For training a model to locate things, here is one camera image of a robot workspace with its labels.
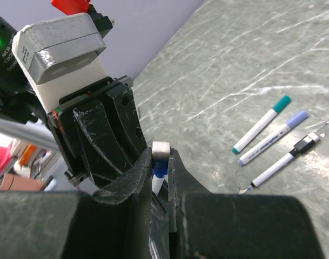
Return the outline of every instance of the red button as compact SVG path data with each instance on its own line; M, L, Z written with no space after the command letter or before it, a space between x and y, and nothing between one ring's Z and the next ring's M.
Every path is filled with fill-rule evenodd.
M51 0L51 5L66 15L88 12L90 0Z

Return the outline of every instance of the purple marker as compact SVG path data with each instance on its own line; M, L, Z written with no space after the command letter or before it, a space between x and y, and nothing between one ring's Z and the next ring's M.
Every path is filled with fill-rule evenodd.
M286 133L288 133L290 130L298 126L307 117L308 114L305 111L301 111L297 113L293 118L291 118L286 123L281 125L277 131L271 133L269 136L267 136L265 139L263 139L261 142L256 144L253 148L251 148L246 154L241 156L241 158L238 161L239 165L244 166L245 164L250 162L253 158L255 158L261 152L263 152L268 147L270 147L273 143L275 143L277 140L283 137Z

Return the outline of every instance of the metal pole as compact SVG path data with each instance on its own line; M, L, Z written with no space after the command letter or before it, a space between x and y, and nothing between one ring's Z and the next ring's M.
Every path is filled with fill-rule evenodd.
M16 122L0 119L0 133L16 139L22 139L38 147L49 149L59 153L60 150L51 132L41 125L19 124Z

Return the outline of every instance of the pen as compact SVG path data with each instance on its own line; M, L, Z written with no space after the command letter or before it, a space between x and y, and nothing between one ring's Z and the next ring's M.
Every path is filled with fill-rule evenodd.
M247 186L246 189L240 190L239 194L244 194L249 190L252 190L258 186L260 186L263 182L265 182L268 178L270 178L273 174L275 174L278 170L284 167L287 163L293 160L300 154L304 154L311 147L313 147L319 141L319 137L315 133L310 133L307 136L303 137L299 142L294 145L294 148L284 155L280 160L274 163L271 167L269 167L265 172L256 177L250 185Z
M264 150L274 144L277 140L283 137L286 133L288 133L290 130L292 130L305 119L307 119L307 117L308 114L305 111L300 111L299 113L294 115L290 120L282 124L275 132L271 133L269 136L267 136L265 139L256 144L253 148L251 148L247 153L241 156L241 158L238 160L239 165L244 166L245 164L250 162L257 155L262 153Z
M265 115L234 145L233 153L241 152L259 132L269 124L289 103L289 96L283 96Z

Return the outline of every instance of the gray marble table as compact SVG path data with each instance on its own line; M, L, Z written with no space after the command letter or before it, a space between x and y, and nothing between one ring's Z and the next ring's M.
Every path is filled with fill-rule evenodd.
M329 0L207 1L133 89L148 141L169 141L216 193L246 187L305 134L325 135L254 193L297 197L329 258ZM232 146L285 94L292 102L245 150L301 109L310 117L239 167Z

